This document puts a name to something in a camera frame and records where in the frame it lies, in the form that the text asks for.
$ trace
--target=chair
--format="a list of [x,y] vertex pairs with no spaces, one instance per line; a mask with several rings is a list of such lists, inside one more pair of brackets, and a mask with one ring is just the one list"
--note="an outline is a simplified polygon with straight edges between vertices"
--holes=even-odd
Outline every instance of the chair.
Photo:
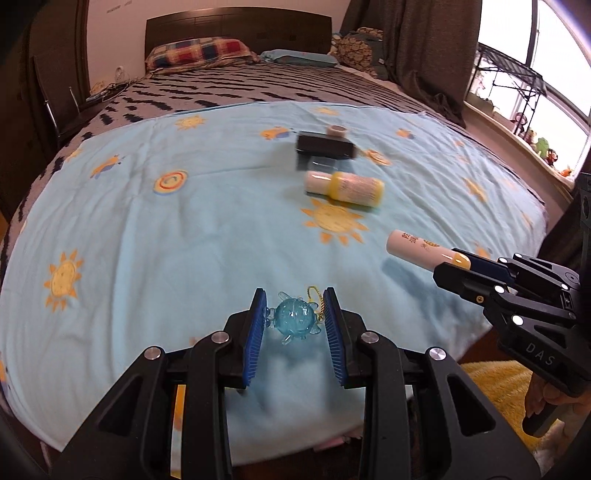
[[58,150],[74,137],[103,108],[101,103],[79,104],[71,86],[64,83],[69,77],[59,56],[51,52],[33,57],[37,83],[45,108],[56,133]]

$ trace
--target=checkered pillow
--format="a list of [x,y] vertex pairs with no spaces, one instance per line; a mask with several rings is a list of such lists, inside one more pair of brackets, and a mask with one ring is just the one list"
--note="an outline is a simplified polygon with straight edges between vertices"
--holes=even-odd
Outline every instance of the checkered pillow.
[[195,68],[212,68],[258,62],[256,53],[240,40],[222,37],[192,38],[154,47],[146,59],[149,72],[178,72]]

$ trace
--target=window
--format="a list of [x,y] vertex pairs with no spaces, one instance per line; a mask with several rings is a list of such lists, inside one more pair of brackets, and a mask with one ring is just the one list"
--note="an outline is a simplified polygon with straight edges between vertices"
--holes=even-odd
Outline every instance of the window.
[[558,160],[554,163],[558,171],[568,167],[575,170],[585,149],[587,132],[544,97],[538,102],[531,128],[538,134],[538,138],[544,137],[550,148],[558,154]]
[[481,90],[478,95],[482,98],[490,99],[496,110],[505,118],[510,119],[515,110],[517,93],[515,90],[504,88],[503,86],[512,86],[517,81],[507,73],[498,73],[495,78],[493,72],[482,72],[484,90]]
[[525,62],[531,32],[531,0],[483,0],[478,41]]
[[[537,16],[532,14],[534,2]],[[585,55],[562,22],[560,9],[555,0],[483,0],[478,41],[526,63],[531,27],[538,26],[531,67],[567,100],[559,101],[552,95],[540,98],[531,128],[558,154],[556,169],[570,167],[578,173],[591,144],[591,54]],[[485,88],[479,96],[490,98],[506,118],[522,111],[524,100],[515,90],[495,86],[491,91],[494,74],[483,74]],[[511,85],[511,77],[498,74],[495,83]],[[531,110],[525,114],[530,118]]]
[[570,32],[544,2],[538,7],[540,34],[531,67],[585,115],[591,110],[591,66]]

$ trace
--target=toy figure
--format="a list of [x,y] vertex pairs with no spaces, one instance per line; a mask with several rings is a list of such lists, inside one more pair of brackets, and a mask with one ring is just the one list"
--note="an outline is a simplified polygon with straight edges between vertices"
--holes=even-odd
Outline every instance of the toy figure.
[[302,297],[295,299],[282,291],[279,292],[279,298],[282,302],[276,309],[267,309],[267,326],[275,327],[285,335],[281,341],[283,345],[291,342],[293,337],[303,340],[308,334],[320,333],[316,302],[306,302]]
[[552,165],[554,165],[554,162],[556,160],[558,160],[558,155],[556,154],[556,152],[554,150],[552,150],[551,148],[549,148],[548,149],[548,153],[546,154],[545,160],[546,160],[546,163],[548,165],[550,165],[550,167],[551,167]]
[[549,148],[550,148],[550,145],[544,137],[540,137],[538,139],[538,142],[535,145],[535,151],[540,156],[540,158],[543,158],[544,160],[546,159],[546,156],[548,155]]
[[515,132],[515,135],[523,138],[522,135],[524,133],[524,125],[527,124],[527,117],[523,113],[516,113],[513,120],[511,120],[511,123],[517,125],[517,132]]
[[537,141],[535,139],[536,135],[537,134],[531,128],[527,129],[527,132],[525,133],[525,135],[523,135],[523,137],[521,137],[520,135],[520,137],[523,138],[525,143],[527,143],[535,152],[537,152],[537,150],[535,149],[535,143]]

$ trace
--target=wooden headboard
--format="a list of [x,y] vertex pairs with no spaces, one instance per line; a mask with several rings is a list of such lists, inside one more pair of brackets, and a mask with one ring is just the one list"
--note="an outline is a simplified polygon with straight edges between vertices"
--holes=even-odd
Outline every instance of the wooden headboard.
[[145,56],[158,45],[200,37],[237,38],[256,53],[275,48],[328,53],[331,36],[332,19],[325,15],[282,8],[207,8],[148,19]]

